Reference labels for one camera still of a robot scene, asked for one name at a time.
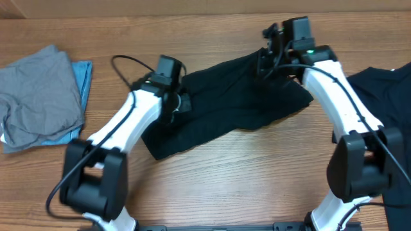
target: black cloth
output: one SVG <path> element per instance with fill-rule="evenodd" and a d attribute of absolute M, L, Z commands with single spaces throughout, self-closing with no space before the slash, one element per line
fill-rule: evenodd
<path fill-rule="evenodd" d="M 256 80 L 258 51 L 182 79 L 192 111 L 168 126 L 152 123 L 142 138 L 157 160 L 211 141 L 234 129 L 256 130 L 308 106 L 311 94 L 293 81 Z"/>
<path fill-rule="evenodd" d="M 368 68 L 348 78 L 348 82 L 368 110 L 384 127 L 399 128 L 404 138 L 405 156 L 398 159 L 411 175 L 411 63 L 388 71 Z M 411 186 L 396 171 L 397 184 L 383 194 L 387 204 L 411 204 Z M 411 208 L 386 208 L 391 231 L 411 230 Z"/>

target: gray cloth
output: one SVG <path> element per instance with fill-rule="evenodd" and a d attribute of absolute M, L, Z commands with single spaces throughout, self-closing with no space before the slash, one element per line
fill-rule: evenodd
<path fill-rule="evenodd" d="M 54 45 L 0 69 L 4 153 L 54 140 L 84 124 L 71 61 Z"/>

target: robotic arm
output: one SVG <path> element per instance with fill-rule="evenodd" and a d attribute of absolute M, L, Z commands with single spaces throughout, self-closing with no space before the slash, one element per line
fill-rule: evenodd
<path fill-rule="evenodd" d="M 382 150 L 373 143 L 369 129 L 362 123 L 363 119 L 397 155 L 402 154 L 401 134 L 397 130 L 384 129 L 382 123 L 366 109 L 347 82 L 332 50 L 328 46 L 315 46 L 307 17 L 284 21 L 283 26 L 284 29 L 279 31 L 277 24 L 273 24 L 263 32 L 269 42 L 267 52 L 259 56 L 258 76 L 270 76 L 274 70 L 273 64 L 277 67 L 275 76 L 296 75 L 319 100 L 334 124 L 335 137 L 339 142 L 327 169 L 330 190 L 320 206 L 309 212 L 304 222 L 274 223 L 272 230 L 344 230 L 347 221 L 340 222 L 347 212 L 357 203 L 369 201 L 393 184 L 393 167 L 386 161 Z M 287 44 L 286 50 L 274 44 Z M 304 65 L 314 69 L 301 68 Z M 136 90 L 128 95 L 126 103 L 106 126 L 87 141 L 75 140 L 67 148 L 63 175 L 124 118 L 134 105 L 134 94 L 137 101 L 129 119 L 98 149 L 97 157 L 87 163 L 90 167 L 103 169 L 103 176 L 97 179 L 81 170 L 60 191 L 63 204 L 94 220 L 105 231 L 147 230 L 139 227 L 124 208 L 128 190 L 127 154 L 150 123 L 158 119 L 165 123 L 172 121 L 174 111 L 182 104 L 182 96 L 177 93 L 181 66 L 178 60 L 161 56 L 157 70 L 149 74 L 149 81 L 134 84 Z M 329 73 L 334 79 L 316 69 Z M 363 118 L 353 108 L 347 93 Z M 364 157 L 366 151 L 374 153 L 372 158 Z M 347 226 L 349 229 L 362 228 L 360 225 Z"/>

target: black fabric pile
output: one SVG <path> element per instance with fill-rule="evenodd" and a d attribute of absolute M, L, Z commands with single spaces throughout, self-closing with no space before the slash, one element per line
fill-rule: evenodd
<path fill-rule="evenodd" d="M 404 158 L 398 162 L 411 175 L 411 63 L 388 71 L 368 68 L 348 78 L 348 82 L 368 110 L 377 117 L 384 127 L 399 128 L 404 138 Z M 411 204 L 411 186 L 399 174 L 396 184 L 383 194 L 387 204 Z M 386 208 L 390 231 L 411 229 L 411 208 Z"/>
<path fill-rule="evenodd" d="M 192 111 L 169 125 L 152 123 L 142 135 L 157 160 L 211 141 L 234 129 L 256 130 L 308 106 L 311 94 L 298 83 L 256 80 L 258 51 L 182 79 Z"/>

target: white arm segment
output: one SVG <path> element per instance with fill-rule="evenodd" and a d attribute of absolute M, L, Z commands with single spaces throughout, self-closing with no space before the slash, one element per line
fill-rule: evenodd
<path fill-rule="evenodd" d="M 381 121 L 375 118 L 364 106 L 360 98 L 358 98 L 344 76 L 340 62 L 326 60 L 316 62 L 314 67 L 318 67 L 338 78 L 340 83 L 350 93 L 361 114 L 373 130 L 378 130 L 379 125 L 383 126 Z M 316 70 L 306 68 L 302 77 L 302 84 L 318 99 L 322 109 L 334 125 L 337 142 L 341 136 L 347 135 L 353 130 L 356 130 L 358 133 L 368 132 L 368 129 L 360 121 L 360 117 L 348 100 L 347 95 L 331 78 Z"/>
<path fill-rule="evenodd" d="M 340 62 L 327 60 L 316 62 L 314 66 L 338 78 L 340 83 L 347 89 L 348 93 L 350 93 L 361 114 L 373 130 L 378 130 L 378 126 L 383 125 L 381 121 L 368 111 L 360 98 L 358 98 L 345 78 Z M 356 130 L 358 133 L 368 132 L 368 129 L 360 121 L 360 117 L 355 112 L 347 95 L 331 78 L 316 70 L 306 68 L 302 84 L 318 99 L 330 122 L 333 123 L 337 142 L 341 136 L 347 135 L 353 130 Z M 365 196 L 354 199 L 352 202 L 344 203 L 329 190 L 328 195 L 324 198 L 320 206 L 311 213 L 311 220 L 315 230 L 336 231 L 341 219 L 349 209 L 354 207 L 354 204 L 368 202 L 370 200 L 371 198 L 369 196 Z M 342 225 L 342 230 L 345 228 L 347 221 Z"/>
<path fill-rule="evenodd" d="M 161 113 L 161 98 L 145 90 L 135 90 L 128 93 L 124 105 L 114 117 L 97 133 L 92 134 L 88 140 L 93 145 L 98 144 L 128 113 L 133 105 L 133 96 L 136 96 L 136 107 L 128 119 L 117 129 L 113 136 L 106 141 L 102 148 L 119 148 L 124 153 L 130 153 L 141 134 Z"/>

